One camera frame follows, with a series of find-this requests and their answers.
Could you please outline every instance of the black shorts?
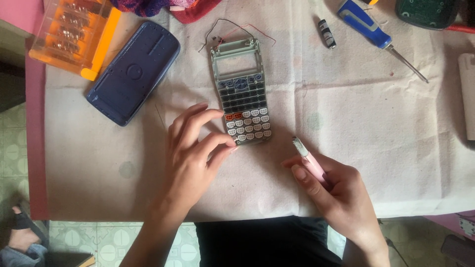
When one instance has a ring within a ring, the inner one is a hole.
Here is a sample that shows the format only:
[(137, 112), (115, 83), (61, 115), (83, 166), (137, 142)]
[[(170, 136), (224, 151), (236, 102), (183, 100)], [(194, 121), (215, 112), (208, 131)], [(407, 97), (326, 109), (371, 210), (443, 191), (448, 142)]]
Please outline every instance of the black shorts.
[(195, 223), (201, 267), (339, 267), (327, 248), (328, 224), (297, 216)]

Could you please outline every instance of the hand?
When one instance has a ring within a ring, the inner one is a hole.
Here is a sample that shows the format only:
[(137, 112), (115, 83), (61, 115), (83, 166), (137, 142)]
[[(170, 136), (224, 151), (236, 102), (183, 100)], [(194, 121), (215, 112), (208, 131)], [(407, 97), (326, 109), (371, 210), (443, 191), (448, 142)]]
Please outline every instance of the hand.
[(297, 183), (314, 201), (328, 224), (365, 253), (376, 252), (381, 246), (387, 249), (376, 214), (361, 175), (355, 168), (331, 158), (313, 153), (327, 174), (333, 188), (327, 191), (295, 156), (282, 162), (292, 168)]
[[(152, 210), (173, 209), (186, 215), (209, 187), (223, 161), (238, 148), (233, 138), (225, 133), (210, 133), (198, 142), (200, 128), (224, 115), (221, 110), (207, 108), (207, 103), (191, 106), (170, 125), (165, 181)], [(227, 147), (215, 152), (208, 161), (208, 156), (219, 144)]]

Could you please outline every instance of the pink pen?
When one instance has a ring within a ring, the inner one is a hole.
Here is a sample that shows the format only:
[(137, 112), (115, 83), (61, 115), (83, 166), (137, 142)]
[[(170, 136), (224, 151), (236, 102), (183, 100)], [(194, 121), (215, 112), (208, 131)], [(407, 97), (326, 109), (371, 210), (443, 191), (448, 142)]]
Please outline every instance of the pink pen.
[(324, 188), (328, 189), (329, 184), (326, 181), (326, 173), (320, 164), (318, 164), (317, 160), (312, 156), (312, 154), (310, 154), (310, 152), (308, 152), (298, 137), (294, 136), (292, 142), (302, 157), (302, 163), (307, 168), (309, 173), (312, 174)]

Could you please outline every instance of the calculator back cover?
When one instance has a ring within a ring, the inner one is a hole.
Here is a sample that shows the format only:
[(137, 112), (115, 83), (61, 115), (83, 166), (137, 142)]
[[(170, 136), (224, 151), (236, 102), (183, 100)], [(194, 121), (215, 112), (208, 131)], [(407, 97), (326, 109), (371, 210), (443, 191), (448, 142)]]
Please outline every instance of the calculator back cover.
[(126, 126), (161, 82), (180, 52), (178, 40), (147, 21), (130, 38), (89, 91), (86, 99), (102, 114)]

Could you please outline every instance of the left hand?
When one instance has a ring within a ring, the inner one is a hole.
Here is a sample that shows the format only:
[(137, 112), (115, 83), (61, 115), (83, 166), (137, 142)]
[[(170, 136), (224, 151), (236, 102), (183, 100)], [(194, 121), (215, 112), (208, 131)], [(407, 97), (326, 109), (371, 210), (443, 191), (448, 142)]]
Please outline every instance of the left hand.
[[(207, 103), (191, 106), (170, 125), (165, 181), (151, 205), (152, 212), (159, 211), (160, 214), (172, 210), (186, 215), (208, 189), (223, 161), (238, 148), (226, 133), (210, 133), (198, 142), (201, 127), (224, 115), (221, 110), (207, 108)], [(209, 154), (219, 144), (227, 147), (215, 152), (208, 160)]]

